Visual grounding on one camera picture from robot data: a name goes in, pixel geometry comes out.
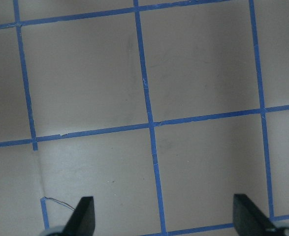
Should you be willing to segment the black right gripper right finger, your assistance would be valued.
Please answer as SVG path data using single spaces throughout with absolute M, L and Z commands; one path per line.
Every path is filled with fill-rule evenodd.
M 239 236 L 277 236 L 279 233 L 246 194 L 233 196 L 233 225 Z

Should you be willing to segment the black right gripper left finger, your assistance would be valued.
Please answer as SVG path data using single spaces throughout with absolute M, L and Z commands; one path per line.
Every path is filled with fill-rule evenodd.
M 62 236 L 92 236 L 96 228 L 93 196 L 82 197 L 61 232 Z

